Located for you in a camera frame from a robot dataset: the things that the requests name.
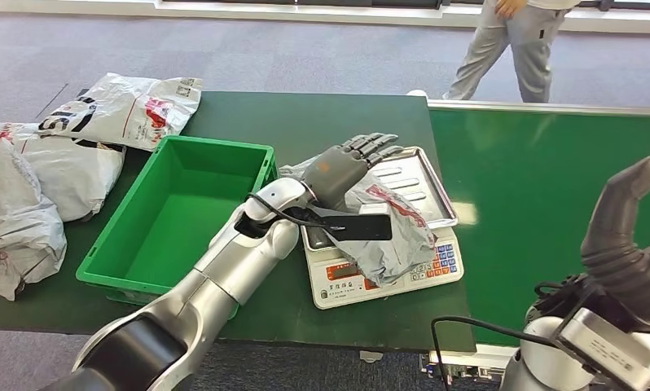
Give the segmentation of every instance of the green table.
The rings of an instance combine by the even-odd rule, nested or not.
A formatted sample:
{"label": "green table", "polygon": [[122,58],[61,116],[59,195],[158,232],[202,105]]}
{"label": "green table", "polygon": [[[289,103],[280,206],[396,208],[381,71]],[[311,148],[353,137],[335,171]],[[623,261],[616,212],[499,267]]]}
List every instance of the green table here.
{"label": "green table", "polygon": [[[278,165],[294,164],[362,133],[400,135],[399,144],[425,148],[437,168],[433,132],[422,98],[325,94],[204,93],[184,134],[274,146]],[[108,301],[75,280],[75,269],[135,179],[148,154],[129,150],[121,177],[100,214],[66,225],[62,270],[29,285],[15,303],[0,297],[0,329],[90,333],[135,307]],[[468,314],[463,281],[441,287],[317,310],[305,257],[298,248],[280,262],[248,304],[222,330],[227,340],[428,351],[430,319]],[[441,329],[443,349],[473,351],[469,327]]]}
{"label": "green table", "polygon": [[[534,285],[583,272],[579,246],[606,180],[650,155],[650,110],[429,104],[443,181],[460,210],[469,308],[523,328]],[[635,242],[650,245],[650,193]],[[516,345],[475,329],[477,343]]]}

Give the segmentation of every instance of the stainless steel tray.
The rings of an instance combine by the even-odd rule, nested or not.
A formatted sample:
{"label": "stainless steel tray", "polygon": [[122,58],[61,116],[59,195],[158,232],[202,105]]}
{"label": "stainless steel tray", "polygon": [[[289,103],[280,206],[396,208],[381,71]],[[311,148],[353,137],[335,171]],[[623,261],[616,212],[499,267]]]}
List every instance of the stainless steel tray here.
{"label": "stainless steel tray", "polygon": [[[428,223],[428,228],[457,224],[450,197],[420,147],[404,148],[376,165],[371,173],[390,190],[409,200]],[[304,242],[308,248],[318,250],[332,247],[332,242],[324,233],[313,235],[314,230],[320,231],[318,228],[305,230]]]}

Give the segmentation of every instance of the person's hand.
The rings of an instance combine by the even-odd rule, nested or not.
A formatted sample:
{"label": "person's hand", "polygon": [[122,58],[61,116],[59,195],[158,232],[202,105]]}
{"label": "person's hand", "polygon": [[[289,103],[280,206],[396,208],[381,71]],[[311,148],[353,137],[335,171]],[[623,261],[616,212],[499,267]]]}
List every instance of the person's hand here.
{"label": "person's hand", "polygon": [[495,5],[495,15],[509,19],[525,5],[526,0],[498,0],[498,4]]}

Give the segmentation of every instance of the red logo on bag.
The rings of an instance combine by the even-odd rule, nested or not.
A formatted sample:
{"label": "red logo on bag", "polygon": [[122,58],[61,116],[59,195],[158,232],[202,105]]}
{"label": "red logo on bag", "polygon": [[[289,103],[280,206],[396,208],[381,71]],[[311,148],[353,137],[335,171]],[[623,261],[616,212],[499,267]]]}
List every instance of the red logo on bag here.
{"label": "red logo on bag", "polygon": [[426,221],[424,220],[424,218],[421,217],[416,211],[407,209],[402,205],[398,204],[397,202],[395,202],[395,200],[393,200],[393,198],[389,194],[385,193],[383,189],[379,188],[378,186],[372,185],[371,187],[368,187],[366,189],[366,193],[370,194],[371,196],[376,196],[378,198],[387,201],[387,203],[393,208],[395,208],[402,216],[409,216],[413,218],[417,226],[421,227],[426,225]]}
{"label": "red logo on bag", "polygon": [[167,113],[171,103],[164,100],[149,98],[145,103],[145,114],[152,120],[152,127],[159,129],[167,125]]}
{"label": "red logo on bag", "polygon": [[13,144],[13,132],[11,131],[11,127],[8,125],[4,125],[1,130],[0,130],[0,141],[1,140],[6,140],[9,143]]}
{"label": "red logo on bag", "polygon": [[152,135],[152,143],[157,143],[160,141],[160,139],[162,139],[162,134],[158,131],[155,131],[155,133]]}

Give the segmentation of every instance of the black cable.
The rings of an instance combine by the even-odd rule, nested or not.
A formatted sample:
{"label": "black cable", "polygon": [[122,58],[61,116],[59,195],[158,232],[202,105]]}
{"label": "black cable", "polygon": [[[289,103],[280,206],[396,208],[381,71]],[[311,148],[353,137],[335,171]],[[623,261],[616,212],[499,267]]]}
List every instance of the black cable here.
{"label": "black cable", "polygon": [[507,336],[513,336],[515,338],[518,338],[520,340],[527,340],[529,342],[533,342],[534,344],[540,344],[540,345],[545,345],[545,346],[550,346],[552,348],[556,348],[555,344],[551,342],[551,340],[542,337],[542,336],[535,336],[532,334],[527,334],[525,332],[517,332],[515,330],[498,326],[496,324],[484,322],[482,320],[477,320],[477,319],[472,319],[466,316],[454,316],[454,315],[448,315],[448,316],[439,316],[437,318],[434,318],[431,321],[431,333],[433,334],[433,344],[435,345],[435,354],[437,354],[437,366],[440,369],[440,374],[442,377],[442,384],[445,386],[446,391],[450,391],[450,383],[448,381],[448,375],[447,371],[445,370],[445,366],[442,363],[442,357],[440,355],[440,344],[437,340],[437,332],[435,330],[435,325],[438,324],[439,322],[459,322],[459,323],[468,323],[473,326],[478,326],[478,327],[483,327],[485,329],[491,330],[492,332],[499,332],[501,334],[505,334]]}
{"label": "black cable", "polygon": [[547,292],[544,292],[544,288],[550,288],[550,289],[562,289],[563,288],[562,283],[549,283],[549,282],[542,282],[536,284],[536,287],[534,287],[534,292],[536,295],[538,295],[539,298],[542,298],[547,295]]}
{"label": "black cable", "polygon": [[289,220],[290,222],[293,222],[294,224],[297,224],[299,226],[312,226],[313,228],[323,228],[325,231],[330,231],[330,226],[327,224],[318,224],[317,222],[307,222],[305,220],[299,220],[296,217],[289,216],[285,212],[282,212],[281,210],[278,210],[274,206],[272,206],[269,202],[265,201],[262,197],[255,193],[248,193],[248,198],[255,198],[256,201],[260,202],[268,208],[272,213],[276,214],[277,216]]}

